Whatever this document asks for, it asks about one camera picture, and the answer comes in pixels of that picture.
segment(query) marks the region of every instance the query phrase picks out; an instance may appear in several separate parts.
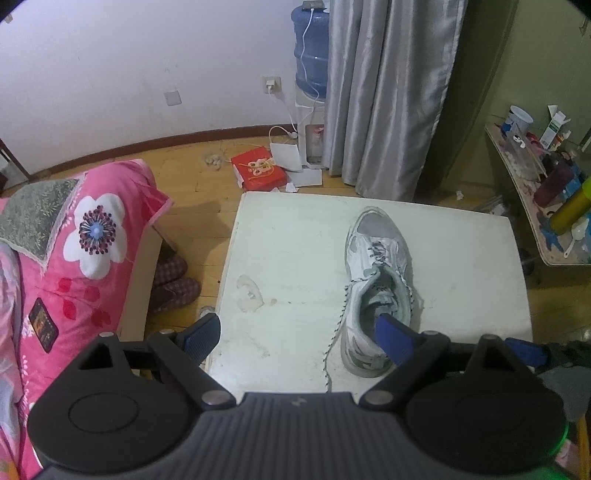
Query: cluttered shelf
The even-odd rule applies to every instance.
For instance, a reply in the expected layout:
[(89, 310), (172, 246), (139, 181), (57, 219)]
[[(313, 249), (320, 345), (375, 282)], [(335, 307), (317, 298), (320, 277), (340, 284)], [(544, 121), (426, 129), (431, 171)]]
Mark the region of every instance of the cluttered shelf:
[[(560, 188), (560, 190), (564, 188), (564, 192), (549, 199), (547, 205), (541, 207), (534, 200), (534, 195), (541, 186), (541, 179), (544, 179), (546, 175), (550, 179), (551, 173), (545, 171), (535, 147), (532, 147), (525, 135), (514, 136), (514, 132), (511, 131), (506, 136), (503, 136), (500, 127), (495, 124), (487, 124), (485, 131), (511, 177), (527, 214), (535, 243), (544, 263), (550, 266), (591, 264), (589, 254), (591, 251), (591, 235), (589, 234), (589, 218), (591, 218), (591, 214), (589, 212), (585, 213), (583, 211), (581, 220), (576, 221), (572, 228), (569, 225), (565, 233), (557, 235), (550, 226), (551, 218), (563, 205), (564, 199), (571, 196), (574, 198), (576, 192), (582, 192), (582, 180), (586, 177), (585, 173), (581, 171), (576, 163), (573, 163), (568, 169), (570, 177), (567, 178), (570, 178), (570, 180), (566, 182), (565, 187)], [(565, 256), (565, 252), (569, 248), (571, 251)]]

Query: white plastic spoon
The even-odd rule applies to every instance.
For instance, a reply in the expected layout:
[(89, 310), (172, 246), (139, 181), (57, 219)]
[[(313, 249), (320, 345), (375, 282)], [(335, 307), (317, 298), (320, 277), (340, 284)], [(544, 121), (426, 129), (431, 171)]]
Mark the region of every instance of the white plastic spoon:
[(587, 227), (589, 226), (589, 218), (585, 217), (580, 222), (575, 223), (570, 232), (573, 234), (573, 239), (569, 245), (569, 247), (564, 252), (564, 257), (568, 258), (570, 253), (573, 250), (574, 243), (578, 240), (582, 240), (585, 236), (585, 232), (587, 231)]

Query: red gift box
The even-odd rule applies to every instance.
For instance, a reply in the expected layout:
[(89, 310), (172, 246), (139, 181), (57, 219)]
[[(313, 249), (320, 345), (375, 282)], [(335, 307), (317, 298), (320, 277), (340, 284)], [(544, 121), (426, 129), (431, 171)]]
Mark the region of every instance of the red gift box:
[(268, 192), (287, 183), (287, 175), (275, 165), (271, 153), (265, 147), (249, 150), (231, 159), (236, 176), (242, 179), (247, 192)]

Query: white charging cable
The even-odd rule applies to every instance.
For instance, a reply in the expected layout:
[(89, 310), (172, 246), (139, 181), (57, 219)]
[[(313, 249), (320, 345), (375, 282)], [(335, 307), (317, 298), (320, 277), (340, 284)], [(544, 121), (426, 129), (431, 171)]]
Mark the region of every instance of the white charging cable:
[(300, 55), (300, 63), (301, 63), (302, 68), (304, 69), (304, 80), (316, 92), (316, 98), (314, 99), (314, 103), (312, 103), (312, 107), (311, 107), (312, 110), (310, 110), (310, 113), (308, 113), (303, 119), (300, 120), (300, 122), (298, 123), (298, 127), (310, 115), (314, 115), (314, 108), (316, 107), (316, 102), (318, 101), (318, 98), (320, 98), (320, 92), (316, 89), (316, 87), (314, 87), (314, 85), (312, 85), (310, 82), (308, 82), (308, 72), (306, 71), (306, 64), (304, 63), (304, 60), (303, 60), (304, 53), (306, 52), (306, 34), (308, 33), (308, 29), (310, 28), (313, 17), (314, 17), (314, 9), (312, 8), (312, 9), (310, 9), (310, 19), (308, 20), (308, 25), (306, 26), (306, 29), (304, 30), (304, 33), (301, 36), (302, 49), (301, 49), (301, 55)]
[[(310, 19), (308, 20), (308, 24), (306, 25), (306, 28), (304, 30), (304, 33), (301, 36), (301, 42), (302, 42), (302, 49), (301, 49), (301, 55), (300, 55), (300, 63), (301, 66), (304, 70), (304, 80), (306, 81), (306, 83), (312, 87), (312, 89), (316, 92), (316, 98), (314, 98), (314, 102), (312, 103), (312, 107), (306, 107), (306, 108), (310, 108), (310, 112), (308, 114), (306, 114), (306, 116), (300, 120), (297, 124), (297, 126), (299, 127), (304, 121), (306, 121), (306, 119), (310, 116), (314, 114), (314, 109), (316, 108), (316, 102), (318, 101), (318, 98), (320, 98), (320, 92), (316, 89), (316, 87), (314, 87), (314, 85), (312, 85), (309, 81), (308, 81), (308, 72), (306, 71), (306, 64), (304, 63), (304, 53), (306, 52), (306, 34), (308, 33), (308, 29), (310, 28), (310, 25), (312, 24), (312, 19), (314, 17), (314, 8), (310, 9)], [(267, 90), (268, 93), (271, 93), (271, 87), (267, 86)], [(269, 129), (269, 143), (271, 143), (271, 131), (274, 128), (281, 128), (290, 138), (297, 138), (297, 127), (294, 124), (293, 118), (291, 117), (291, 112), (287, 106), (287, 104), (285, 102), (283, 102), (283, 104), (285, 105), (285, 108), (287, 110), (287, 113), (290, 116), (290, 121), (291, 121), (291, 126), (294, 129), (294, 132), (288, 132), (285, 128), (283, 128), (281, 125), (274, 125), (273, 127), (271, 127)]]

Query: plaid slipper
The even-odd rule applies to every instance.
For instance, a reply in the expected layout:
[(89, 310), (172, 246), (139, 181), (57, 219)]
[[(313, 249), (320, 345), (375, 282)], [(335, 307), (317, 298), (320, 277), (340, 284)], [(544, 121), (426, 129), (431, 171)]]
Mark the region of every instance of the plaid slipper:
[(194, 302), (201, 285), (194, 278), (181, 278), (152, 289), (148, 314), (179, 309)]
[(154, 272), (154, 282), (152, 285), (158, 287), (165, 283), (172, 282), (177, 278), (181, 278), (187, 273), (187, 262), (180, 255), (173, 255), (169, 259), (156, 265)]

